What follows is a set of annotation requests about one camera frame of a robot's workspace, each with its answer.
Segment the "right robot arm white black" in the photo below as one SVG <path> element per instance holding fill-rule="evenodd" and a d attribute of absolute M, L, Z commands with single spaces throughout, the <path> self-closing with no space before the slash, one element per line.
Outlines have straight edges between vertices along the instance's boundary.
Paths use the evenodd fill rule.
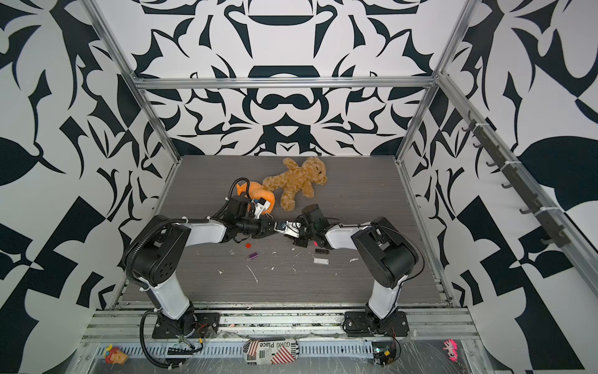
<path fill-rule="evenodd" d="M 319 206 L 302 210 L 295 221 L 284 224 L 283 233 L 296 246 L 314 242 L 326 249 L 353 249 L 374 279 L 372 294 L 362 312 L 347 312 L 341 325 L 351 338 L 405 337 L 410 333 L 398 299 L 403 284 L 420 263 L 417 248 L 383 217 L 363 224 L 341 224 L 327 218 Z"/>

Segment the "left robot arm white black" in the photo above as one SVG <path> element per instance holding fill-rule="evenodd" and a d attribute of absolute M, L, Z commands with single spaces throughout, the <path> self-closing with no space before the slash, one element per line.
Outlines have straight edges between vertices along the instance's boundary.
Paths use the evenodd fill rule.
<path fill-rule="evenodd" d="M 199 334 L 194 306 L 178 279 L 187 250 L 273 235 L 274 206 L 273 194 L 256 182 L 239 178 L 216 213 L 205 218 L 159 214 L 131 241 L 121 264 L 127 280 L 148 294 L 164 335 L 189 338 Z"/>

